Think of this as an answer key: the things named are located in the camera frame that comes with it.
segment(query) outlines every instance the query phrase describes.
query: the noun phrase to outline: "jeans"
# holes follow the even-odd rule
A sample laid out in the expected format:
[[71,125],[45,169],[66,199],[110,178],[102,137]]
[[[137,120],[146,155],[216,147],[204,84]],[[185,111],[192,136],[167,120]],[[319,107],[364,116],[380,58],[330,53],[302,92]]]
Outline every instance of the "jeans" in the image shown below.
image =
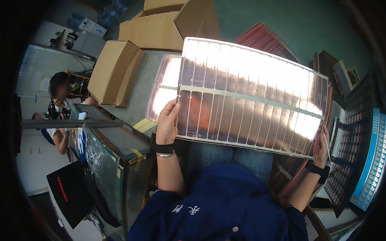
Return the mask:
[[224,145],[192,142],[188,162],[189,183],[195,181],[204,167],[235,163],[268,183],[273,154]]

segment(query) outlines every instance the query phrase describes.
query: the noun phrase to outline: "cardboard box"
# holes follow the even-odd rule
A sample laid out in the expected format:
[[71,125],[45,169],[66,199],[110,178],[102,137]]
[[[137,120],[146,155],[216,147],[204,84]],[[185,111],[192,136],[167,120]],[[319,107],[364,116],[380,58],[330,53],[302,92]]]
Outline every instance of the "cardboard box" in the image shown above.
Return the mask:
[[187,0],[145,0],[144,12],[147,15],[180,11]]
[[130,41],[106,42],[88,84],[100,104],[126,107],[130,88],[145,52]]
[[221,40],[212,0],[190,0],[179,12],[149,16],[140,12],[121,23],[119,40],[129,40],[141,49],[182,52],[185,37]]
[[135,15],[134,17],[132,17],[131,20],[137,19],[137,18],[140,18],[140,17],[144,17],[144,16],[147,16],[147,14],[144,11],[141,11],[141,12],[139,12],[139,14]]
[[173,20],[178,12],[159,13],[120,24],[119,40],[129,40],[141,49],[182,51],[184,40]]

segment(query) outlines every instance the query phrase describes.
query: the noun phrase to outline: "tape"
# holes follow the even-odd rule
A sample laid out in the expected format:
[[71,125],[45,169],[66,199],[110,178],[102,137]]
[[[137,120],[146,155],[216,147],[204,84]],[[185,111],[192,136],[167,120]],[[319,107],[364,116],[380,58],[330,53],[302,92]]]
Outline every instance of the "tape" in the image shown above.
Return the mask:
[[146,155],[142,155],[137,149],[131,149],[131,150],[137,155],[137,157],[132,159],[132,160],[130,160],[129,164],[132,165],[134,163],[137,163],[135,165],[134,171],[138,172],[139,171],[139,166],[141,165],[141,161],[146,159]]
[[148,120],[145,118],[145,119],[141,120],[140,122],[138,122],[137,124],[135,124],[133,126],[133,128],[141,133],[144,133],[145,131],[147,131],[148,129],[150,129],[156,125],[157,125],[156,122]]

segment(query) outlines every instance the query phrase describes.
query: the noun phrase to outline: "hand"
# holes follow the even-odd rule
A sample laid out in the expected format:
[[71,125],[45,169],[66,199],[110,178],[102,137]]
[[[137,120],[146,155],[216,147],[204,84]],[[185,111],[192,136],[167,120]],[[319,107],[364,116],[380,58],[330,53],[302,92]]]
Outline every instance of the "hand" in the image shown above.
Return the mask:
[[[326,135],[327,143],[330,145],[330,135],[328,134],[327,127],[323,125],[323,133]],[[317,167],[324,168],[326,166],[327,157],[328,157],[328,147],[324,141],[323,133],[320,133],[318,141],[315,142],[314,146],[314,160],[313,164]]]
[[181,103],[176,100],[169,101],[158,117],[156,144],[169,145],[173,144],[176,139],[176,118],[181,110]]
[[[59,113],[60,114],[60,119],[61,120],[64,120],[66,119],[66,117],[63,115],[63,113]],[[65,128],[59,128],[59,131],[62,133],[63,136],[65,135],[68,135],[68,131],[65,131]]]

